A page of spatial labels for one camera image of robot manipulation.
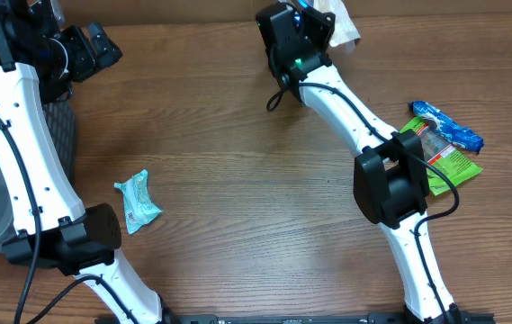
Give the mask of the beige brown cookie bag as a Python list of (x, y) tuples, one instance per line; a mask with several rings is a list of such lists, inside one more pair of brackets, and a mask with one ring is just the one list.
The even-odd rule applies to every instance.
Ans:
[(353, 23), (343, 0), (315, 0), (312, 5), (322, 13), (333, 13), (335, 18), (335, 30), (329, 41), (332, 48), (343, 47), (346, 51), (353, 51), (361, 36)]

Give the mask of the light teal snack packet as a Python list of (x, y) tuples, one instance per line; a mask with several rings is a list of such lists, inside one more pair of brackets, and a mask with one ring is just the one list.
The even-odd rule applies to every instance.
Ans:
[(115, 183), (113, 186), (122, 194), (126, 227), (130, 235), (148, 225), (162, 212), (149, 195), (147, 169), (133, 175), (126, 182)]

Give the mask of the blue snack bar wrapper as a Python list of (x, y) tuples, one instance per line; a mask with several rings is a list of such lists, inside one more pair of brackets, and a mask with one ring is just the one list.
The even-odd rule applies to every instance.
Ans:
[(484, 147), (484, 139), (472, 129), (464, 127), (443, 111), (426, 101), (408, 103), (409, 109), (421, 120), (435, 129), (451, 144), (479, 154)]

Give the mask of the green snack packet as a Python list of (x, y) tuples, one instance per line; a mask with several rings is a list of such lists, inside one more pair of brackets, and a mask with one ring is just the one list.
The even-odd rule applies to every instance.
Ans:
[(454, 186), (477, 176), (482, 168), (469, 160), (422, 119), (415, 117), (400, 131), (414, 131), (421, 139), (425, 160), (441, 171)]

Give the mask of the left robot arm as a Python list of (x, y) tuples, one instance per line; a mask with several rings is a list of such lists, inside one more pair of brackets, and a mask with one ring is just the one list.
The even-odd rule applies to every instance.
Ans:
[(161, 297), (121, 250), (112, 206), (84, 206), (44, 116), (45, 105), (121, 55), (97, 22), (62, 28), (50, 1), (0, 1), (0, 169), (14, 228), (2, 250), (12, 264), (56, 268), (88, 285), (121, 323), (166, 323)]

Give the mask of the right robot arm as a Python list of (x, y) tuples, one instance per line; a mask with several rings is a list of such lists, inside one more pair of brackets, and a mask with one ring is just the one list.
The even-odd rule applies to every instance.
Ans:
[(380, 227), (404, 287), (408, 323), (460, 323), (428, 234), (427, 174), (420, 137), (397, 131), (377, 117), (345, 84), (328, 56), (336, 16), (311, 6), (270, 4), (256, 14), (268, 67), (279, 90), (273, 111), (287, 93), (315, 111), (354, 157), (353, 194), (364, 217)]

